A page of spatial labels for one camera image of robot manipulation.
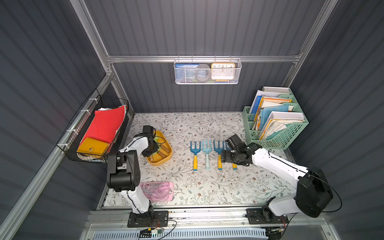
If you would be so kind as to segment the dark blue rake yellow handle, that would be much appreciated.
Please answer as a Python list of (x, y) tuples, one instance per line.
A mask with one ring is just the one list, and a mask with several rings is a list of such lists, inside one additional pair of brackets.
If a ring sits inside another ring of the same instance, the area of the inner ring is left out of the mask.
[[(229, 148), (227, 142), (225, 142), (225, 148), (226, 148), (227, 151), (231, 151), (231, 149)], [(236, 164), (234, 164), (234, 163), (232, 163), (232, 167), (233, 167), (233, 170), (237, 170), (238, 169), (238, 166)]]

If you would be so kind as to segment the yellow plastic storage box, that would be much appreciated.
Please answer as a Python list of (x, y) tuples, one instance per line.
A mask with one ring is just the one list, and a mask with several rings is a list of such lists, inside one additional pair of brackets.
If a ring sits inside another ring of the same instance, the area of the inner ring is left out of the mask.
[(147, 157), (147, 161), (153, 166), (158, 167), (171, 159), (173, 149), (161, 131), (156, 130), (155, 142), (158, 144), (159, 149), (156, 153)]

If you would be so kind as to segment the light blue rake pale handle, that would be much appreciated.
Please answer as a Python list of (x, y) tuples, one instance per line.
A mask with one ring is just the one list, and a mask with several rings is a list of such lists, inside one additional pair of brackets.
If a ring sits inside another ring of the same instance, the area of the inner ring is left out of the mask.
[(211, 140), (202, 140), (202, 151), (206, 156), (206, 169), (209, 170), (211, 168), (210, 165), (210, 153), (212, 152), (212, 141)]

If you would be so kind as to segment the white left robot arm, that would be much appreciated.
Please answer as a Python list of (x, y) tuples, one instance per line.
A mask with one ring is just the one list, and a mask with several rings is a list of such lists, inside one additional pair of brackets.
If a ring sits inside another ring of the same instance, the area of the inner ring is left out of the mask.
[(130, 204), (132, 212), (142, 215), (150, 210), (150, 200), (140, 187), (139, 155), (150, 157), (159, 149), (156, 130), (143, 126), (143, 131), (117, 153), (108, 154), (107, 186), (120, 193)]

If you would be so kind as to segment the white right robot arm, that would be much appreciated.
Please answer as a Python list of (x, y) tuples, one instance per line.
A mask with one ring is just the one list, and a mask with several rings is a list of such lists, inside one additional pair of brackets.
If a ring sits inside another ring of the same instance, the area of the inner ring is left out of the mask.
[(270, 223), (277, 217), (303, 213), (317, 218), (334, 195), (324, 172), (286, 161), (255, 143), (246, 144), (237, 135), (225, 140), (227, 150), (221, 153), (223, 163), (264, 168), (288, 182), (296, 192), (283, 197), (272, 197), (262, 206), (262, 216)]

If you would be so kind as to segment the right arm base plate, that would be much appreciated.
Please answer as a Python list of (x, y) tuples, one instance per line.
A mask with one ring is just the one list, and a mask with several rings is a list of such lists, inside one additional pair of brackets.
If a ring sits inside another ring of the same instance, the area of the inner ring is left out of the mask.
[(289, 219), (286, 215), (275, 216), (270, 210), (263, 208), (246, 209), (245, 217), (250, 225), (261, 224), (287, 224)]

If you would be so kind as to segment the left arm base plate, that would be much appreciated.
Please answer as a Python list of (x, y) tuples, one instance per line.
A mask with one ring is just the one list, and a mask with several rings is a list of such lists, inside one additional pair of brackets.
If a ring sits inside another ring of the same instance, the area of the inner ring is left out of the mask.
[(168, 211), (149, 211), (144, 214), (130, 213), (128, 228), (155, 228), (167, 227), (169, 221)]

